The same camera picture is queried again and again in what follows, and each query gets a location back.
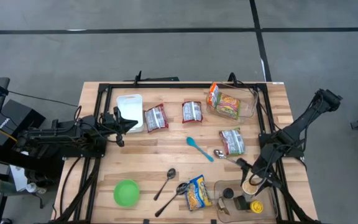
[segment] blue spoon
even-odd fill
[[[207,154],[206,152],[204,152],[200,147],[197,146],[196,141],[194,141],[193,138],[187,137],[186,142],[187,142],[187,145],[193,146],[193,147],[195,147],[196,149],[198,149],[202,154],[204,154],[205,157],[208,158],[209,161],[211,161],[211,162],[214,161],[214,158],[212,158],[210,155],[208,155],[208,154]]]

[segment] yellow lid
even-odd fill
[[[262,202],[255,200],[251,202],[250,208],[255,213],[262,213],[262,211],[264,210],[264,205],[262,204]]]

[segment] concrete floor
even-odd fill
[[[358,27],[358,1],[257,1],[262,27]],[[252,27],[240,0],[0,0],[0,30]],[[318,88],[343,96],[308,132],[306,163],[319,219],[358,223],[358,32],[263,34],[272,80],[285,82],[294,117]],[[76,104],[85,81],[178,76],[183,81],[264,80],[254,33],[0,35],[0,77],[10,90]],[[47,117],[71,119],[73,108],[9,96]],[[4,217],[46,222],[47,207],[11,197]]]

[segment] green plastic bowl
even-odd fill
[[[130,207],[139,199],[139,187],[133,180],[123,180],[114,189],[114,200],[122,207]]]

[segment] snack bag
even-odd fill
[[[213,108],[215,108],[216,103],[218,102],[218,96],[219,96],[219,87],[216,83],[212,83],[211,87],[209,88],[209,94],[206,98],[206,103],[208,105],[211,105]]]
[[[203,175],[189,181],[186,191],[186,202],[190,211],[212,206]]]
[[[228,131],[219,131],[226,155],[239,155],[246,151],[246,145],[242,139],[240,128]]]
[[[201,102],[184,102],[182,104],[183,108],[183,120],[182,123],[190,121],[199,121],[203,120],[203,115],[201,114]]]
[[[216,104],[216,112],[226,115],[230,118],[237,119],[239,117],[240,100],[237,100],[224,93],[219,93],[218,103]]]
[[[144,113],[147,123],[147,130],[151,132],[160,128],[168,128],[168,120],[165,116],[164,105],[157,105]]]

